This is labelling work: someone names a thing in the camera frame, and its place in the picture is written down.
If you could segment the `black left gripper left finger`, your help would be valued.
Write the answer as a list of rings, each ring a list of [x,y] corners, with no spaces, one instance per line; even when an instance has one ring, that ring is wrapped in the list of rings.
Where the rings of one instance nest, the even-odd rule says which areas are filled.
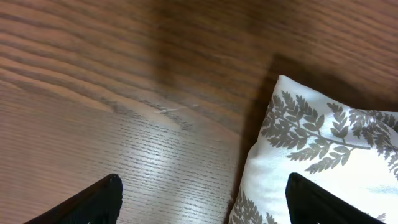
[[[122,180],[110,174],[26,224],[116,224],[122,204]]]

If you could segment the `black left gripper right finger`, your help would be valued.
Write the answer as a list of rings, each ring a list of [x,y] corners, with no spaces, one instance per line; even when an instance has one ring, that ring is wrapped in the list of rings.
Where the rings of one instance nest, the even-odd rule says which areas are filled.
[[[383,224],[295,172],[285,197],[291,224]]]

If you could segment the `white fern print dress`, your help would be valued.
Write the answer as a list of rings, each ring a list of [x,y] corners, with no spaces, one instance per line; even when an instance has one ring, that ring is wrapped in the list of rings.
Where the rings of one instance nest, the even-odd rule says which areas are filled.
[[[397,113],[352,108],[281,75],[229,222],[289,223],[285,189],[300,177],[396,223]]]

